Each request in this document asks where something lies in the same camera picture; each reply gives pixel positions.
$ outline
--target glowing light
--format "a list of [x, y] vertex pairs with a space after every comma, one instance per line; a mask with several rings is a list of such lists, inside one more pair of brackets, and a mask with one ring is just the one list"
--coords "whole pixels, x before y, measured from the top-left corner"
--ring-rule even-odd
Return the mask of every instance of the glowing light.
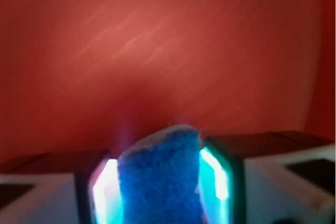
[[218, 160], [206, 149], [201, 150], [201, 157], [207, 162], [215, 173], [216, 197], [221, 200], [228, 198], [227, 176]]
[[92, 191], [97, 223], [122, 223], [123, 209], [116, 159], [107, 161]]

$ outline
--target red wall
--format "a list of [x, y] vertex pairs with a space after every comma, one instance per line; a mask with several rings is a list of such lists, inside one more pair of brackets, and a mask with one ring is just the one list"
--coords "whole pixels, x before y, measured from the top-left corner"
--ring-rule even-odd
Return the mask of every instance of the red wall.
[[335, 140], [335, 0], [321, 0], [321, 3], [319, 72], [305, 130]]
[[0, 0], [0, 159], [174, 123], [303, 130], [320, 0]]

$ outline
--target glowing edge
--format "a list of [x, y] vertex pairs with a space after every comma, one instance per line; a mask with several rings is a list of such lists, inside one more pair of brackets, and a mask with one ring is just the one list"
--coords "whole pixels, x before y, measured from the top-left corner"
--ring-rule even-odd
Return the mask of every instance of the glowing edge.
[[215, 172], [216, 197], [220, 200], [228, 198], [227, 176], [218, 160], [206, 149], [201, 150], [201, 157], [207, 162]]
[[109, 159], [103, 171], [99, 174], [96, 183], [94, 184], [93, 190], [93, 199], [95, 203], [96, 209], [96, 218], [97, 223], [103, 224], [108, 223], [113, 215], [111, 213], [110, 206], [107, 203], [107, 195], [106, 188], [109, 186], [113, 186], [113, 200], [117, 203], [117, 208], [114, 209], [115, 213], [121, 211], [121, 195], [120, 195], [120, 187], [119, 187], [119, 180], [118, 180], [118, 163], [116, 159]]

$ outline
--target dark panel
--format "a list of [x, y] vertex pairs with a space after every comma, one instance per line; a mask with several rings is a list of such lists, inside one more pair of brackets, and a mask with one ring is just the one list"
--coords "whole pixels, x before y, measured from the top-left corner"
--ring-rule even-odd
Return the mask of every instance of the dark panel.
[[315, 159], [288, 165], [287, 168], [335, 195], [335, 162], [327, 159]]
[[0, 210], [33, 187], [34, 185], [28, 184], [0, 184]]
[[206, 139], [234, 156], [247, 158], [301, 151], [332, 142], [297, 131], [210, 136]]

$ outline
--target sponge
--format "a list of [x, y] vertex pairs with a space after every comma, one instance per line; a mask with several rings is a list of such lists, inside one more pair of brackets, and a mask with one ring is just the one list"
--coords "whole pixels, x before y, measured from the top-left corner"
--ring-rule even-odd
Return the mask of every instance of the sponge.
[[123, 224], [202, 224], [197, 190], [201, 140], [176, 125], [137, 142], [118, 159]]

